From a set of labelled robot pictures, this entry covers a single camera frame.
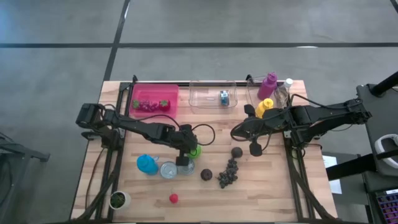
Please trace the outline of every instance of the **white bottle cap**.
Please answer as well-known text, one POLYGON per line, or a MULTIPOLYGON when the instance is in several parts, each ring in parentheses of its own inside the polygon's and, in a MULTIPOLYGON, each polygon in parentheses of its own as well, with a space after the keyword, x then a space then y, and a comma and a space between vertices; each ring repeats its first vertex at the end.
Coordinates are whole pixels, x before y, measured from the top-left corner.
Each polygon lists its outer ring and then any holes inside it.
POLYGON ((287 88, 291 87, 293 84, 293 80, 291 78, 286 79, 286 81, 284 82, 284 86, 286 86, 287 88))

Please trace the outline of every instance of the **dark ball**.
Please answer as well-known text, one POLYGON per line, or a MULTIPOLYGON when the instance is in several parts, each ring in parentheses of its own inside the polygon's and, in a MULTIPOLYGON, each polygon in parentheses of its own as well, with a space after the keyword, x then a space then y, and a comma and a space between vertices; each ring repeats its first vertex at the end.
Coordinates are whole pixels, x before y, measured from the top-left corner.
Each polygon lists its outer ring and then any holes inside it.
POLYGON ((200 177, 202 180, 210 180, 213 177, 213 173, 209 169, 204 169, 200 172, 200 177))
POLYGON ((234 147, 231 150, 231 154, 232 154, 233 158, 240 158, 243 155, 243 151, 242 151, 242 149, 240 147, 234 147))

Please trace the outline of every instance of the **small blue object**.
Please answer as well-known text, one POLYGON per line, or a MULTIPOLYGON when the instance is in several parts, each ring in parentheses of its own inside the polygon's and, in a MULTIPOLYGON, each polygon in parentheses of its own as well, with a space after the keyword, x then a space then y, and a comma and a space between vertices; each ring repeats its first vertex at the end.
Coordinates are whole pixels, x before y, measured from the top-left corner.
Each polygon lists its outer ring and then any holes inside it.
POLYGON ((156 157, 154 159, 151 156, 148 156, 147 154, 141 155, 137 159, 138 169, 148 175, 156 175, 157 171, 159 170, 159 166, 156 163, 156 160, 158 158, 159 157, 156 157))
POLYGON ((221 96, 221 105, 228 106, 229 105, 228 92, 225 90, 220 91, 220 96, 221 96))

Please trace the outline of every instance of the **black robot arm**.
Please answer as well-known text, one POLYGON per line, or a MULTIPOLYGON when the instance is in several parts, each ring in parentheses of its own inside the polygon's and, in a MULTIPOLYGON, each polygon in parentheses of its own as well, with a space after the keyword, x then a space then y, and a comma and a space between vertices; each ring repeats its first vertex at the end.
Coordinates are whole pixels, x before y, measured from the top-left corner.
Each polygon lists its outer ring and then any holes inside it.
POLYGON ((115 110, 105 108, 101 104, 85 103, 76 119, 76 124, 82 128, 91 129, 101 136, 105 146, 119 147, 120 134, 115 128, 125 129, 142 135, 154 144, 162 144, 180 150, 176 165, 187 166, 189 154, 197 148, 197 138, 190 124, 174 126, 164 123, 144 123, 139 119, 116 114, 115 110))
MULTIPOLYGON (((293 94, 290 102, 295 96, 306 99, 293 94)), ((245 105, 244 110, 249 117, 231 130, 231 137, 237 141, 252 141, 250 152, 254 156, 262 155, 261 145, 257 143, 259 136, 288 132, 292 147, 303 148, 315 136, 322 136, 343 124, 364 124, 371 117, 360 99, 319 107, 292 106, 289 103, 284 109, 266 110, 262 119, 255 117, 251 105, 245 105)))

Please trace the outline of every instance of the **wooden tabletop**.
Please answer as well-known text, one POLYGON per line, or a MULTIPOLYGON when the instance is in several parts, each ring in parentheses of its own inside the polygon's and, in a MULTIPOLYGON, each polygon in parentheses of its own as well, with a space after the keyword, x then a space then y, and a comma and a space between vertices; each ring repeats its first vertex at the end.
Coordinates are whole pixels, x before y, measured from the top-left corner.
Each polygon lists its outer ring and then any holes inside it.
MULTIPOLYGON (((99 103, 116 105, 120 82, 104 82, 99 103)), ((291 93, 306 96, 304 82, 294 81, 291 93)), ((127 132, 126 143, 119 178, 119 189, 130 194, 132 200, 129 208, 116 211, 114 222, 291 222, 297 221, 289 170, 287 167, 282 134, 273 134, 269 147, 260 157, 251 156, 249 142, 236 142, 231 139, 231 128, 240 123, 247 115, 243 106, 248 103, 246 87, 238 87, 238 104, 230 114, 194 114, 188 104, 189 89, 181 87, 176 120, 180 124, 192 125, 206 123, 214 127, 216 139, 210 146, 203 146, 203 154, 195 159, 195 172, 192 175, 178 175, 172 180, 145 175, 138 170, 136 160, 142 154, 159 156, 159 164, 175 161, 178 150, 152 144, 142 136, 127 132), (238 161, 239 179, 232 185, 221 189, 215 179, 223 172, 231 158, 231 149, 239 146, 243 149, 243 157, 238 161), (210 169, 213 178, 202 181, 200 172, 210 169), (171 193, 178 194, 177 204, 169 202, 171 193)), ((307 105, 300 98, 294 99, 294 105, 307 105)), ((167 118, 147 120, 146 122, 163 122, 172 124, 167 118)), ((211 140, 211 131, 206 127, 196 129, 198 141, 211 140)), ((267 136, 259 138, 265 145, 267 136)), ((100 140, 91 141, 88 145, 85 162, 80 177, 72 218, 84 211, 86 189, 91 177, 96 158, 101 151, 100 140)), ((98 163, 93 177, 90 200, 97 194, 103 173, 105 153, 98 163)), ((306 148, 304 157, 308 181, 311 191, 326 208, 336 217, 336 209, 328 183, 321 150, 318 146, 306 148)), ((305 200, 302 207, 306 213, 305 200)))

